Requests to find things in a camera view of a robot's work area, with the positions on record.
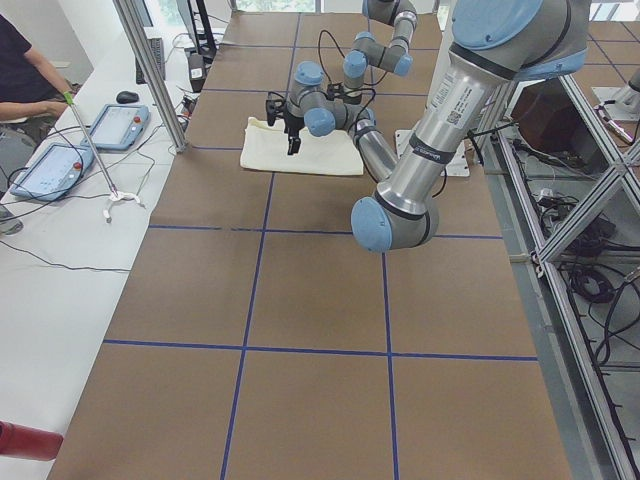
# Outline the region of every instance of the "monitor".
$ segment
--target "monitor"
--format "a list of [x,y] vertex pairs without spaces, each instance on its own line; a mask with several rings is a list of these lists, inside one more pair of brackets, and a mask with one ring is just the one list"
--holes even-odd
[[211,24],[209,22],[209,16],[207,14],[207,8],[204,4],[204,0],[197,0],[196,3],[198,6],[197,12],[200,15],[200,20],[202,21],[202,26],[204,28],[204,41],[200,40],[198,36],[198,28],[196,26],[195,14],[193,6],[191,5],[191,0],[176,0],[178,12],[180,13],[180,17],[182,17],[184,26],[189,34],[189,38],[191,38],[191,41],[193,42],[196,53],[202,55],[207,63],[211,63],[213,62],[218,49],[213,38],[213,32],[211,30]]

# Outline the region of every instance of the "aluminum frame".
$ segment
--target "aluminum frame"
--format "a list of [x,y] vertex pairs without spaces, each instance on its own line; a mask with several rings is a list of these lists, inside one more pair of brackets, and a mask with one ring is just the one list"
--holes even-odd
[[169,92],[164,84],[164,80],[155,63],[151,48],[147,42],[147,36],[142,26],[142,19],[136,9],[133,0],[113,0],[113,4],[120,17],[120,22],[124,28],[133,53],[144,73],[151,95],[162,117],[167,132],[176,152],[181,153],[187,148],[187,141],[182,130],[178,117],[176,116]]

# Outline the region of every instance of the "person's arm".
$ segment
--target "person's arm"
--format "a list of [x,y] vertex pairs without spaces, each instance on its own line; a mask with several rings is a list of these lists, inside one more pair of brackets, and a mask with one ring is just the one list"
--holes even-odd
[[59,117],[62,115],[62,112],[64,112],[66,107],[66,103],[62,102],[0,102],[0,122],[5,120],[16,120],[23,117],[37,117],[40,115]]
[[71,90],[71,87],[64,77],[58,73],[56,67],[54,67],[38,50],[31,47],[25,52],[24,58],[31,65],[36,67],[40,74],[60,93],[65,93]]

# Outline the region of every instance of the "computer mouse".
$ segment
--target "computer mouse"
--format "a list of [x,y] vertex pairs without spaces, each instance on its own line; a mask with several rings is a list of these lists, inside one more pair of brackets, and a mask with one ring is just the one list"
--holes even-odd
[[140,96],[136,92],[129,92],[123,90],[116,96],[116,102],[118,103],[134,103],[140,100]]

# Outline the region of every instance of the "red bottle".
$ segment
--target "red bottle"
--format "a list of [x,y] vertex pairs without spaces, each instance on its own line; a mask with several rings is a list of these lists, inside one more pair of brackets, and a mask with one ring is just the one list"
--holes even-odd
[[53,460],[62,445],[62,435],[0,422],[0,455],[29,460]]

